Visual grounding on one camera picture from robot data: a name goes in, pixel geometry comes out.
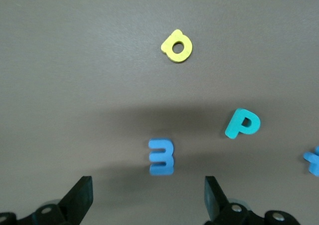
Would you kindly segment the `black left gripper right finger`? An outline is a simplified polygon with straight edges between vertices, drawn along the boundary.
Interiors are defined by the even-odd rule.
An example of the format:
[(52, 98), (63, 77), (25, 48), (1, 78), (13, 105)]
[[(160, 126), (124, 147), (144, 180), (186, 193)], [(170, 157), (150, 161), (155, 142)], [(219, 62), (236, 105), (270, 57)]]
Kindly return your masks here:
[(204, 225), (300, 225), (284, 211), (270, 210), (263, 217), (241, 203), (230, 202), (214, 176), (206, 176), (204, 201), (210, 220)]

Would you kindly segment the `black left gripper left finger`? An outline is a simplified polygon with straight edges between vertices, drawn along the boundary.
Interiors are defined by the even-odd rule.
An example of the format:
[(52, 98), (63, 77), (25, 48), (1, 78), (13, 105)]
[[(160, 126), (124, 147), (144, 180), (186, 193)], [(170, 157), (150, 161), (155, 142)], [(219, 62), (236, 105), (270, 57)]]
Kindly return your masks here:
[(83, 176), (57, 204), (41, 206), (22, 219), (0, 213), (0, 225), (80, 225), (92, 203), (92, 177)]

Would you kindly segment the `teal foam letter p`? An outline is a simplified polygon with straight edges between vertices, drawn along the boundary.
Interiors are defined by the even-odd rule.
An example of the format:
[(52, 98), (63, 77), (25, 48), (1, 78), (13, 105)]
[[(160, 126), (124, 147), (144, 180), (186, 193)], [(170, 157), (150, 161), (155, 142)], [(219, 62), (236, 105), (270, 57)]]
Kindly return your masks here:
[(230, 139), (235, 139), (240, 133), (252, 135), (260, 129), (260, 126), (261, 120), (255, 113), (244, 108), (238, 108), (225, 130), (225, 135)]

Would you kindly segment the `blue foam letter m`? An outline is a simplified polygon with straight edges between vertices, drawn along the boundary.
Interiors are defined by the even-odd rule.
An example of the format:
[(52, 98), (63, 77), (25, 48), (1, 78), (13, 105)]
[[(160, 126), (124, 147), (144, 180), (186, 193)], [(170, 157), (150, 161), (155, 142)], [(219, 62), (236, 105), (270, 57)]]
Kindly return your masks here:
[(152, 138), (149, 140), (150, 174), (152, 176), (169, 176), (174, 173), (174, 146), (168, 138)]

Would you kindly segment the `yellow foam letter a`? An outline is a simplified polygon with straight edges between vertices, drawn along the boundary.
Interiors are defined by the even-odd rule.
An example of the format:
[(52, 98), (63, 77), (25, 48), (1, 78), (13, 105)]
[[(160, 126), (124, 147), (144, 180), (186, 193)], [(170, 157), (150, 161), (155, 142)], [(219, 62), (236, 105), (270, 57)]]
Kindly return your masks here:
[[(176, 44), (183, 45), (183, 50), (180, 53), (174, 52), (173, 48)], [(174, 30), (171, 35), (162, 43), (161, 51), (175, 63), (182, 63), (187, 60), (192, 53), (192, 42), (188, 36), (183, 34), (180, 29)]]

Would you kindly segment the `blue foam letter x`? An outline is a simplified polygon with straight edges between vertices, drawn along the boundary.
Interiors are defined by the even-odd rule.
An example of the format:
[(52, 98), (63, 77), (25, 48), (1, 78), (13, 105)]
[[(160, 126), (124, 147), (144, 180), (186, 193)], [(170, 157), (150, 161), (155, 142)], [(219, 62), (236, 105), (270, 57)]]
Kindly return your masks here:
[(319, 146), (314, 152), (305, 152), (303, 158), (309, 162), (308, 171), (316, 177), (319, 177)]

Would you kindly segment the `brown table cover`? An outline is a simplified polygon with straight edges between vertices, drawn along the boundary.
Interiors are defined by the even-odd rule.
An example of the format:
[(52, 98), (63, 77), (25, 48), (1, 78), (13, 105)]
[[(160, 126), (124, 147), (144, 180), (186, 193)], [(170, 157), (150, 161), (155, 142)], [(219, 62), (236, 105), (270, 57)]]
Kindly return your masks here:
[[(182, 63), (161, 51), (180, 29)], [(260, 129), (225, 130), (238, 108)], [(174, 173), (150, 174), (168, 138)], [(81, 225), (203, 225), (204, 178), (319, 225), (319, 0), (0, 0), (0, 212), (91, 176)]]

